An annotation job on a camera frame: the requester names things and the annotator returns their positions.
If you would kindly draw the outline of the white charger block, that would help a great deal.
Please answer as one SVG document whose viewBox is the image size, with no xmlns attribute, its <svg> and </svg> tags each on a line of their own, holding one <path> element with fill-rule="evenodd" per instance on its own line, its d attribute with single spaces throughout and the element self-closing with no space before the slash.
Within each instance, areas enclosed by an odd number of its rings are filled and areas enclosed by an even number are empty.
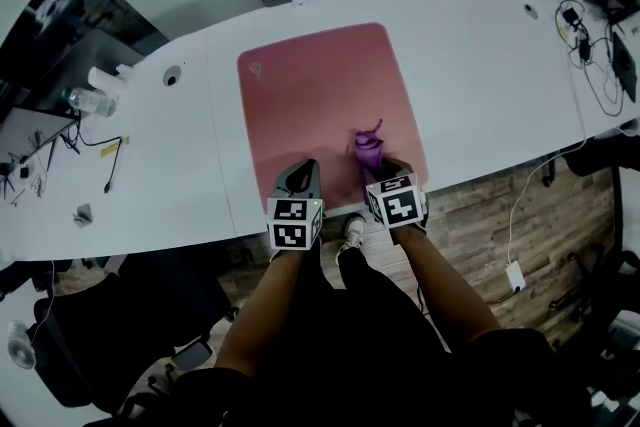
<svg viewBox="0 0 640 427">
<path fill-rule="evenodd" d="M 524 275 L 518 261 L 508 263 L 505 273 L 513 293 L 519 293 L 526 287 Z"/>
</svg>

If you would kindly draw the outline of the black tablet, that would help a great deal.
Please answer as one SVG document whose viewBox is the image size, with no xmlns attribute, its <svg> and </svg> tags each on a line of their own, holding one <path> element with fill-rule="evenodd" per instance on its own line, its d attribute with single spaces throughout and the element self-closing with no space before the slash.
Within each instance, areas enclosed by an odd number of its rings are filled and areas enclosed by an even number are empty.
<svg viewBox="0 0 640 427">
<path fill-rule="evenodd" d="M 635 61 L 629 53 L 621 38 L 614 33 L 612 35 L 613 55 L 612 68 L 622 89 L 630 100 L 635 103 L 637 98 L 637 74 Z"/>
</svg>

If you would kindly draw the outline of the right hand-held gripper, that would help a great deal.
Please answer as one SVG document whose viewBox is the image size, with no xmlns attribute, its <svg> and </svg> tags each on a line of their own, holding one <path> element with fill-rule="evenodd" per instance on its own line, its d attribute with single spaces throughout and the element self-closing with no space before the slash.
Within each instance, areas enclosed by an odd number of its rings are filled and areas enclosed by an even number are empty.
<svg viewBox="0 0 640 427">
<path fill-rule="evenodd" d="M 410 164 L 383 158 L 381 165 L 360 166 L 365 203 L 389 232 L 410 226 L 426 232 L 428 201 Z"/>
</svg>

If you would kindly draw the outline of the pink rectangular mat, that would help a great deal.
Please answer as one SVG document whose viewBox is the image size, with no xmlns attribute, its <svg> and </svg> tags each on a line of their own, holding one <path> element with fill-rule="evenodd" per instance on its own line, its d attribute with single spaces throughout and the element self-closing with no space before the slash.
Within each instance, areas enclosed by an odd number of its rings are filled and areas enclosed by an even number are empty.
<svg viewBox="0 0 640 427">
<path fill-rule="evenodd" d="M 362 202 L 353 143 L 376 130 L 384 155 L 426 184 L 423 145 L 385 27 L 367 23 L 308 34 L 237 60 L 250 151 L 261 198 L 291 165 L 312 158 L 327 209 Z"/>
</svg>

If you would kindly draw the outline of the person's black shirt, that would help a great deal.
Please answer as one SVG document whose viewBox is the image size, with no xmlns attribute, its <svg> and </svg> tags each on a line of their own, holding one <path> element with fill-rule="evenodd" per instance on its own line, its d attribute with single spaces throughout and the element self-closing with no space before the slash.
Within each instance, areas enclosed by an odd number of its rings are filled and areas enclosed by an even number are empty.
<svg viewBox="0 0 640 427">
<path fill-rule="evenodd" d="M 446 350 L 381 274 L 300 297 L 260 376 L 195 371 L 176 386 L 177 427 L 588 427 L 586 389 L 544 336 L 499 329 Z"/>
</svg>

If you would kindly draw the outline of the yellow label strip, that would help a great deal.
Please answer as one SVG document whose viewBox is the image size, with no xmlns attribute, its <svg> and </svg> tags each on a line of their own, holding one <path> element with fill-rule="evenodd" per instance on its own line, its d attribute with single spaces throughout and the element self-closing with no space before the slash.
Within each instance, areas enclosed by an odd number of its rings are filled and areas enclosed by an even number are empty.
<svg viewBox="0 0 640 427">
<path fill-rule="evenodd" d="M 124 145 L 128 145 L 129 144 L 129 137 L 128 136 L 116 138 L 110 144 L 108 144 L 107 146 L 102 148 L 100 150 L 100 157 L 101 158 L 105 158 L 106 156 L 108 156 L 108 155 L 110 155 L 112 153 L 116 153 L 122 144 L 124 144 Z"/>
</svg>

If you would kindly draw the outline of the person's left forearm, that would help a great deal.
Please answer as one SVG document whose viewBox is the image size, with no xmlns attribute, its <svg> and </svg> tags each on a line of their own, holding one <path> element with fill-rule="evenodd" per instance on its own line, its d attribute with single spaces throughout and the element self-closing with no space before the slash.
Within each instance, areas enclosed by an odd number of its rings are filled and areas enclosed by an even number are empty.
<svg viewBox="0 0 640 427">
<path fill-rule="evenodd" d="M 277 342 L 293 298 L 305 253 L 284 251 L 269 264 L 224 338 L 215 367 L 255 379 Z"/>
</svg>

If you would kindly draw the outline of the person's black trousers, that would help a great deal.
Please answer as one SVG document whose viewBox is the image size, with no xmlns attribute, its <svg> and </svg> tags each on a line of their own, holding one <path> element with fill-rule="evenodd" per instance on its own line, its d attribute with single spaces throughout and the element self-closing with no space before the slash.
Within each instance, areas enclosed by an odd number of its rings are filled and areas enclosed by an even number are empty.
<svg viewBox="0 0 640 427">
<path fill-rule="evenodd" d="M 335 289 L 321 268 L 321 242 L 317 240 L 304 253 L 298 273 L 294 302 L 311 309 L 344 296 L 345 304 L 338 301 L 341 310 L 347 304 L 365 309 L 371 315 L 401 317 L 411 312 L 420 314 L 412 299 L 387 276 L 373 269 L 358 248 L 348 248 L 339 255 L 339 272 L 344 290 Z"/>
</svg>

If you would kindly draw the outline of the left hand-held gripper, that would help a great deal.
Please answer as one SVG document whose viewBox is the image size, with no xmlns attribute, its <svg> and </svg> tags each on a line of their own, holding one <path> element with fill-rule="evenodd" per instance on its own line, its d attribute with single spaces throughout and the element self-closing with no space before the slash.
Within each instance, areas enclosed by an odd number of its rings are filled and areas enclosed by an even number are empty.
<svg viewBox="0 0 640 427">
<path fill-rule="evenodd" d="M 315 159 L 282 171 L 266 199 L 267 227 L 273 250 L 310 250 L 324 216 L 320 167 Z"/>
</svg>

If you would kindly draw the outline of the person's white shoe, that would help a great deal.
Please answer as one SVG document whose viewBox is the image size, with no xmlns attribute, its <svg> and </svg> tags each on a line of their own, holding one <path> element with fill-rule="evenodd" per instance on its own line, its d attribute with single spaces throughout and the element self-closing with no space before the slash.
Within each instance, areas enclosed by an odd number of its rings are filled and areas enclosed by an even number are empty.
<svg viewBox="0 0 640 427">
<path fill-rule="evenodd" d="M 360 249 L 366 235 L 366 219 L 359 213 L 352 213 L 345 220 L 343 243 L 336 253 L 336 260 L 349 249 Z"/>
</svg>

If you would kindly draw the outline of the white desk fan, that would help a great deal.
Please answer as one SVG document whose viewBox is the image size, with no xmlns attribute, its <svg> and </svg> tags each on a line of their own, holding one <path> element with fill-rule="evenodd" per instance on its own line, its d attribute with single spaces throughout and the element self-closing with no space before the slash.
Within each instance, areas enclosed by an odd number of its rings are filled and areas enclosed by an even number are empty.
<svg viewBox="0 0 640 427">
<path fill-rule="evenodd" d="M 8 353 L 11 360 L 20 368 L 31 370 L 36 365 L 35 350 L 25 324 L 12 321 L 8 325 Z"/>
</svg>

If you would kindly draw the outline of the purple cloth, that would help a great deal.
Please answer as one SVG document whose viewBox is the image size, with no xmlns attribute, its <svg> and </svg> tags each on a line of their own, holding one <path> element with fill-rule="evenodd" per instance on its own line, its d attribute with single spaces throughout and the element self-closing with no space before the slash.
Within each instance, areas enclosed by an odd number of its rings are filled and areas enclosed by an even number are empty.
<svg viewBox="0 0 640 427">
<path fill-rule="evenodd" d="M 354 132 L 352 152 L 364 186 L 383 168 L 384 140 L 378 135 L 382 125 L 380 118 L 372 129 Z"/>
</svg>

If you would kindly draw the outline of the person's right forearm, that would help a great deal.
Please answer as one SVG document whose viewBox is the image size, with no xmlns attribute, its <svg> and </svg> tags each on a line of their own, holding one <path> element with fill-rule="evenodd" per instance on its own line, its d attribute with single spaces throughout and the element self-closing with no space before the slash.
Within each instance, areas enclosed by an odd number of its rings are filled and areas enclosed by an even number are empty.
<svg viewBox="0 0 640 427">
<path fill-rule="evenodd" d="M 414 225 L 391 230 L 417 279 L 424 304 L 451 350 L 501 326 L 490 307 Z"/>
</svg>

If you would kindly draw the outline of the clear bottle green cap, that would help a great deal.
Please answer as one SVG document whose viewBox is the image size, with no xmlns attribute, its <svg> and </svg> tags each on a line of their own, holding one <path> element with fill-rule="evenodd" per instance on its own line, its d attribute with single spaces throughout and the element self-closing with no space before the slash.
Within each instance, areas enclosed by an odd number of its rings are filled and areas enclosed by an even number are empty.
<svg viewBox="0 0 640 427">
<path fill-rule="evenodd" d="M 113 98 L 99 89 L 65 88 L 61 98 L 75 110 L 102 117 L 112 116 L 117 106 Z"/>
</svg>

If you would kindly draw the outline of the white paper roll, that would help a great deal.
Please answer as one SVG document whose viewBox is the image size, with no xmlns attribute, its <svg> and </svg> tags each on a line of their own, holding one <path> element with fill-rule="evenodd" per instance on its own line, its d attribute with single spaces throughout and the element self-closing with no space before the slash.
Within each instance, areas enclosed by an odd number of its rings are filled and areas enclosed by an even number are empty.
<svg viewBox="0 0 640 427">
<path fill-rule="evenodd" d="M 124 91 L 126 89 L 125 81 L 97 67 L 92 67 L 89 70 L 87 80 L 92 87 L 104 91 Z"/>
</svg>

